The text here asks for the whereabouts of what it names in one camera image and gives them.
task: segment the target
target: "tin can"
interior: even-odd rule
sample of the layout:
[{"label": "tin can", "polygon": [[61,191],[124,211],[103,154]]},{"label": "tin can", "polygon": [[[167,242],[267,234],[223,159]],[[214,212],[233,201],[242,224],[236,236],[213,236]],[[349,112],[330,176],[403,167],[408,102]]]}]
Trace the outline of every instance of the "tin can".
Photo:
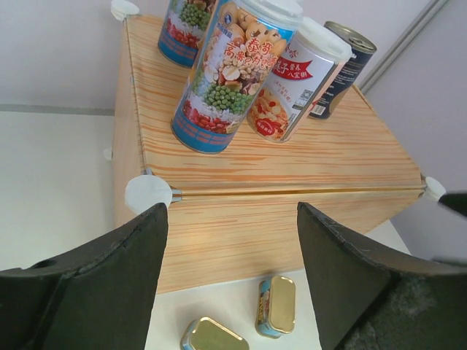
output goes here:
[{"label": "tin can", "polygon": [[209,317],[188,326],[180,343],[182,350],[249,350],[248,342]]},{"label": "tin can", "polygon": [[219,0],[193,81],[172,120],[175,136],[203,153],[222,152],[301,23],[287,0]]},{"label": "tin can", "polygon": [[291,279],[274,276],[260,283],[256,330],[278,339],[295,327],[296,288]]},{"label": "tin can", "polygon": [[216,0],[171,0],[159,36],[159,50],[171,61],[191,67]]},{"label": "tin can", "polygon": [[250,126],[266,140],[290,140],[351,55],[350,45],[304,18],[248,113]]},{"label": "tin can", "polygon": [[328,119],[347,91],[370,61],[377,47],[363,35],[341,24],[328,21],[324,25],[352,47],[352,57],[309,114],[310,117]]}]

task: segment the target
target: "white round corner cap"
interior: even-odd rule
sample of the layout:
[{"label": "white round corner cap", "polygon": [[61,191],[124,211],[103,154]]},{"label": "white round corner cap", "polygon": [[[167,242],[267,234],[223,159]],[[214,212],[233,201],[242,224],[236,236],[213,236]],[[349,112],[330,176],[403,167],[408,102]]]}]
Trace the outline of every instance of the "white round corner cap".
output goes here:
[{"label": "white round corner cap", "polygon": [[157,203],[169,208],[172,202],[172,189],[159,176],[141,175],[131,179],[125,188],[125,205],[140,215]]},{"label": "white round corner cap", "polygon": [[433,177],[425,177],[426,189],[423,194],[426,198],[432,201],[439,201],[439,199],[446,194],[446,189],[438,180]]},{"label": "white round corner cap", "polygon": [[138,15],[139,7],[126,0],[112,0],[110,2],[110,12],[119,21],[123,21],[129,15]]}]

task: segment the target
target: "white can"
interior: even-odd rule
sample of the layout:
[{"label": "white can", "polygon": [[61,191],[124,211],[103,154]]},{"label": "white can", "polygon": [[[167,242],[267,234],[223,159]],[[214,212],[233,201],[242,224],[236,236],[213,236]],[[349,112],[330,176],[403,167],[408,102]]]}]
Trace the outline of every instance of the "white can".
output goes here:
[{"label": "white can", "polygon": [[288,141],[351,56],[344,40],[304,18],[249,112],[250,126],[269,141]]}]

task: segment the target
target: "light wood surface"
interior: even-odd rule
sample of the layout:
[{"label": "light wood surface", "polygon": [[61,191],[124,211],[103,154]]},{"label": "light wood surface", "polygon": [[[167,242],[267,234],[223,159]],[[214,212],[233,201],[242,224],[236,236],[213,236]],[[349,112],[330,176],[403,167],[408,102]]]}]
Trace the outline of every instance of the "light wood surface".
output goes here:
[{"label": "light wood surface", "polygon": [[297,204],[367,233],[413,203],[419,190],[184,198],[169,210],[158,293],[303,267]]},{"label": "light wood surface", "polygon": [[188,69],[158,51],[161,24],[132,18],[128,35],[144,163],[171,186],[185,194],[421,187],[417,165],[352,89],[329,120],[308,118],[288,143],[265,141],[245,121],[219,155],[183,146],[170,122]]},{"label": "light wood surface", "polygon": [[128,181],[141,175],[144,169],[132,76],[128,35],[124,28],[118,89],[115,100],[115,131],[112,145],[115,227],[119,227],[134,218],[134,213],[125,205],[125,188]]},{"label": "light wood surface", "polygon": [[357,89],[286,144],[245,122],[219,155],[181,145],[170,121],[189,70],[159,53],[161,24],[126,22],[113,148],[116,226],[134,217],[124,190],[145,167],[183,192],[169,209],[158,293],[300,268],[299,201],[367,233],[417,200],[419,168]]}]

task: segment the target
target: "blue can label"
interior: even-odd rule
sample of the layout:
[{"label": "blue can label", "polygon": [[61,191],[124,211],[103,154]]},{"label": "blue can label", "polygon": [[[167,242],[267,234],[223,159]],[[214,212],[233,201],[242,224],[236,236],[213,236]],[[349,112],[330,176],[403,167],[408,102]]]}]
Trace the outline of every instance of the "blue can label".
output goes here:
[{"label": "blue can label", "polygon": [[215,0],[171,0],[159,36],[159,49],[170,60],[191,67]]},{"label": "blue can label", "polygon": [[271,302],[271,280],[260,285],[260,301],[258,306],[258,332],[273,338],[279,338],[282,333],[272,328],[269,322],[269,306]]},{"label": "blue can label", "polygon": [[223,151],[293,34],[220,0],[172,121],[178,139],[199,152]]}]

